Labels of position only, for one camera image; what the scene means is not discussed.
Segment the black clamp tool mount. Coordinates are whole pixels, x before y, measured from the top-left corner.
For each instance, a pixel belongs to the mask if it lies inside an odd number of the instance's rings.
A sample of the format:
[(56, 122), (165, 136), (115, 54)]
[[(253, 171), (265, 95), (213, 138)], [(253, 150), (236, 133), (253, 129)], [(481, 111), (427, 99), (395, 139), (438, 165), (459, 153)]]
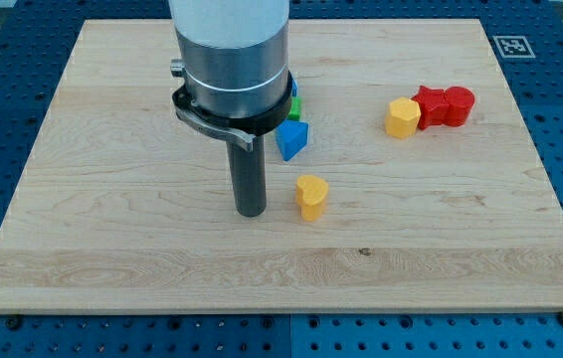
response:
[(176, 116), (179, 120), (208, 137), (237, 145), (247, 152), (254, 150), (254, 141), (276, 129), (288, 116), (292, 103), (293, 77), (287, 73), (281, 99), (270, 109), (249, 117), (222, 117), (195, 104), (185, 86), (173, 95)]

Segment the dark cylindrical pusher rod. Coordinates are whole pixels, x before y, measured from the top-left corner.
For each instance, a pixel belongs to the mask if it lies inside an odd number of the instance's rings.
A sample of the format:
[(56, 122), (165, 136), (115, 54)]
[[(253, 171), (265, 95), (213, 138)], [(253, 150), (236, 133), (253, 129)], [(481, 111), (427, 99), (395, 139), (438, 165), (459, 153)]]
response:
[(258, 136), (253, 150), (227, 144), (236, 209), (245, 217), (260, 215), (267, 206), (265, 140)]

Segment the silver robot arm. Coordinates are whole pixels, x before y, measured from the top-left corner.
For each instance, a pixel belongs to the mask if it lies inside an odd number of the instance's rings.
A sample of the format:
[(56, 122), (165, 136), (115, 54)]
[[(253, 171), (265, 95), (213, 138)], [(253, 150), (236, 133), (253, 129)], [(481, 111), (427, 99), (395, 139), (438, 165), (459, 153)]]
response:
[(180, 56), (170, 72), (178, 119), (227, 145), (236, 209), (245, 217), (267, 206), (264, 137), (287, 118), (286, 0), (170, 0)]

